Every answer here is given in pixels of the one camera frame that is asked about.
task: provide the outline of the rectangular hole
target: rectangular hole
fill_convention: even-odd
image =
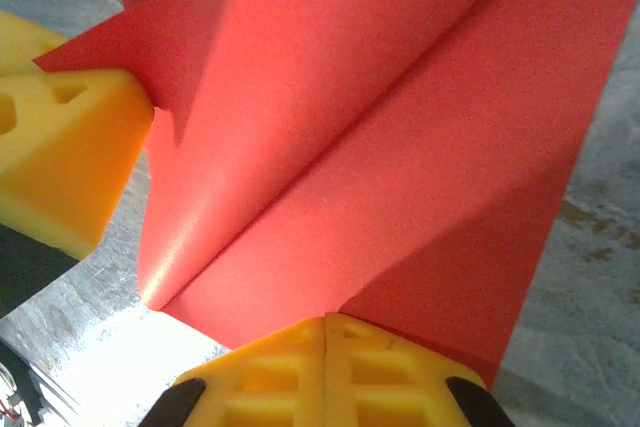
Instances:
[[[0,135],[8,134],[16,128],[17,124],[16,104],[13,97],[0,92]]]
[[[402,353],[360,354],[351,361],[351,381],[357,385],[412,384],[410,365]]]
[[[268,398],[261,401],[228,405],[224,427],[293,427],[293,404],[274,403]]]
[[[52,42],[49,42],[48,40],[42,40],[41,46],[42,46],[42,53],[46,54],[47,52],[51,52],[53,49],[58,47],[58,44],[54,44]]]
[[[298,390],[300,362],[295,358],[262,358],[247,363],[238,390],[292,392]]]
[[[68,104],[87,90],[87,86],[83,84],[57,84],[52,88],[53,96],[59,104]]]
[[[356,409],[358,427],[427,427],[420,397],[380,395],[359,399]]]

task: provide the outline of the triangular hole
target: triangular hole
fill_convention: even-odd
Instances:
[[[58,84],[53,86],[53,95],[59,104],[68,104],[85,90],[83,84]]]
[[[46,40],[43,40],[41,45],[42,45],[42,53],[43,54],[46,54],[47,52],[51,52],[53,49],[58,47],[56,44],[53,44],[53,43],[48,42]]]
[[[13,97],[0,93],[0,135],[11,132],[17,123],[16,104]]]

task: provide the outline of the yellow foam block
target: yellow foam block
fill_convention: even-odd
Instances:
[[[182,375],[207,388],[185,427],[320,427],[324,320],[310,319]]]
[[[88,255],[152,118],[144,90],[124,70],[0,77],[0,223]]]
[[[67,37],[30,20],[0,11],[0,77],[39,72],[31,59],[58,47]]]
[[[484,387],[467,367],[342,314],[326,316],[326,425],[468,427],[446,380]]]
[[[436,352],[327,314],[197,367],[175,384],[207,384],[185,427],[469,427],[449,377],[484,387],[475,372]]]

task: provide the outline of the wire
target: wire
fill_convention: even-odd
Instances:
[[[11,412],[10,409],[7,409],[7,406],[4,405],[4,402],[2,402],[2,400],[0,400],[0,413],[2,413],[3,415],[6,415],[14,422],[19,421],[21,417],[20,415],[14,414],[13,412]]]
[[[11,372],[9,372],[9,369],[7,369],[2,363],[0,363],[0,378],[2,378],[11,393],[14,393],[17,390],[16,383],[13,380]]]

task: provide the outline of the concrete floor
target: concrete floor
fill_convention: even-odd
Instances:
[[[120,11],[122,4],[121,0],[0,0],[0,9],[74,35]],[[117,277],[119,290],[127,292],[123,306],[135,305],[134,310],[122,307],[120,318],[125,310],[135,317],[135,322],[152,318],[153,321],[145,321],[144,325],[149,326],[151,322],[153,328],[158,329],[162,324],[162,328],[176,329],[180,335],[193,336],[194,347],[185,352],[184,343],[173,345],[169,341],[171,348],[167,347],[163,360],[175,361],[181,355],[187,359],[172,363],[176,369],[173,373],[168,371],[153,377],[158,384],[155,390],[136,391],[138,387],[142,389],[143,384],[133,384],[135,388],[128,388],[127,396],[111,399],[109,405],[113,415],[105,425],[118,425],[118,422],[136,425],[135,417],[144,413],[172,375],[181,372],[179,369],[184,370],[189,362],[210,358],[223,351],[215,342],[175,326],[171,319],[155,317],[162,314],[150,313],[139,305],[134,275],[139,227],[135,224],[142,215],[147,189],[148,175],[141,163],[105,245],[86,263],[74,268],[75,272],[65,276],[64,288],[69,290],[72,286],[71,290],[77,293],[83,285],[100,281],[101,275],[111,275],[109,271],[104,272],[109,264],[101,259],[107,255],[105,252],[116,250],[117,241],[118,248],[126,246],[126,252],[113,254],[120,255],[118,271],[113,273],[113,278]],[[34,312],[50,310],[60,298],[56,288],[63,289],[58,286],[43,291],[30,301],[28,308],[19,309],[1,320],[0,336],[8,338],[14,346],[29,346],[31,360],[41,367],[55,364],[51,371],[55,371],[63,387],[80,404],[93,405],[91,392],[82,392],[73,385],[74,377],[69,374],[70,369],[86,364],[78,364],[67,353],[64,353],[64,362],[56,363],[56,354],[47,352],[43,345],[33,345],[26,334],[24,325],[34,322]],[[69,298],[68,302],[73,302],[73,297]],[[109,315],[110,312],[99,314],[105,322],[115,322]],[[131,328],[120,328],[119,334],[111,336],[112,341],[113,338],[120,339],[117,345],[123,347],[120,352],[123,355],[127,355],[124,345],[128,342],[124,335],[135,335],[134,332],[139,331],[135,322],[130,322]],[[70,327],[69,331],[76,336],[88,335],[77,326]],[[94,344],[102,342],[101,354],[108,351],[108,345],[113,345],[103,338],[107,331],[103,328],[100,335],[95,329],[92,331]],[[142,355],[142,348],[132,346],[130,352],[132,356],[136,352]],[[153,369],[144,360],[139,361],[138,367],[134,362],[127,362],[127,365],[128,368]],[[106,378],[111,375],[107,370],[98,368],[94,374]],[[521,427],[640,425],[638,8],[567,189],[494,393]],[[118,411],[116,406],[120,400],[122,409]]]

